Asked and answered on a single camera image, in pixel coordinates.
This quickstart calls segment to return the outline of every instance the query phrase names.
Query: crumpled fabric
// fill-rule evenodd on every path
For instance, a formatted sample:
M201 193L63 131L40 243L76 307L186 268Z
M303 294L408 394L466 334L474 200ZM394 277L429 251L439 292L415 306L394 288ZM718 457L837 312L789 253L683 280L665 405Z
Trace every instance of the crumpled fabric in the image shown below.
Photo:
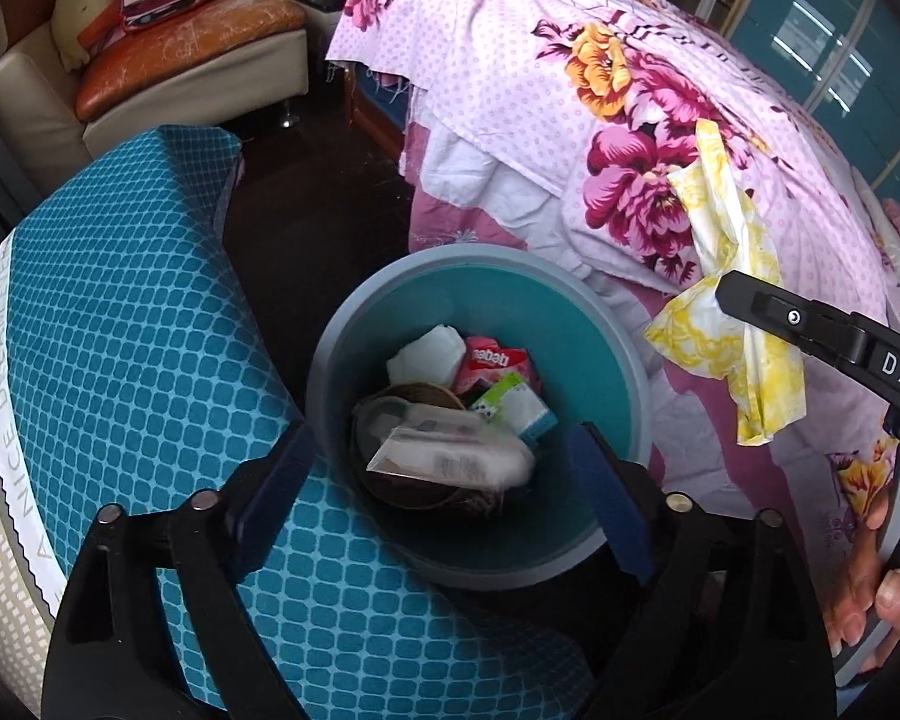
M684 370L726 379L737 405L737 442L759 446L806 415L803 362L797 348L724 314L720 278L743 271L782 287L773 241L749 196L733 181L717 124L697 122L700 157L668 176L687 211L703 278L673 298L645 336Z

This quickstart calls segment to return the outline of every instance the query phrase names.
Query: teal patterned mattress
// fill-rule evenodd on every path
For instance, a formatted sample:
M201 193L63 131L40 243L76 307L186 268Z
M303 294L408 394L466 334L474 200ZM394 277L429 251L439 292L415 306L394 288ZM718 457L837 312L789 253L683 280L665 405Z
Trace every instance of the teal patterned mattress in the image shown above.
M0 577L20 589L0 604L29 642L0 637L0 672L32 709L97 509L168 509L219 487L298 414L221 246L240 166L220 129L151 130L0 249ZM190 688L218 704L173 572L161 584ZM320 458L240 594L314 720L570 717L592 685L567 638L428 586Z

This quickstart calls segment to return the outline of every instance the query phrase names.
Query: pink floral bedsheet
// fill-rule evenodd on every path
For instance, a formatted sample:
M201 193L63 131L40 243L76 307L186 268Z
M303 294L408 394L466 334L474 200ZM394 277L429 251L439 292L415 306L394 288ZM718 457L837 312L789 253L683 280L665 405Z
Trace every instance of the pink floral bedsheet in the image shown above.
M708 118L788 289L887 320L880 253L846 200L852 181L834 178L850 175L845 159L773 81L666 1L347 0L328 58L413 84L411 248L526 248L586 280L642 344L667 296L700 277L667 173L696 159L694 126ZM890 473L886 404L808 361L807 418L744 449L725 383L641 351L661 483L712 509L781 509L826 579Z

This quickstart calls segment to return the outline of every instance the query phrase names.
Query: sofa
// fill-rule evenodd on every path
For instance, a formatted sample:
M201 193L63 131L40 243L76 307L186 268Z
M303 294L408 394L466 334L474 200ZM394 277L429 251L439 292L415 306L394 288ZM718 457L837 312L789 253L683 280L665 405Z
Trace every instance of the sofa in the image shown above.
M210 0L68 73L56 0L0 0L0 134L42 194L159 124L219 124L307 92L293 0Z

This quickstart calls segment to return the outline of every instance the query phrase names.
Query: trash bin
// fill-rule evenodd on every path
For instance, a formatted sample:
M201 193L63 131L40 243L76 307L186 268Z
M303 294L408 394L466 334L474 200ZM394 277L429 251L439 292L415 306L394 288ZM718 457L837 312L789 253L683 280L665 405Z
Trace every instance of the trash bin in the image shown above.
M385 362L437 324L526 348L559 419L544 437L528 490L501 517L448 520L383 504L353 480L353 407L386 386ZM626 331L586 285L545 260L494 245L447 245L371 276L334 314L314 353L307 420L340 477L421 574L446 586L499 590L550 579L604 543L564 452L566 430L589 420L617 454L650 459L646 374Z

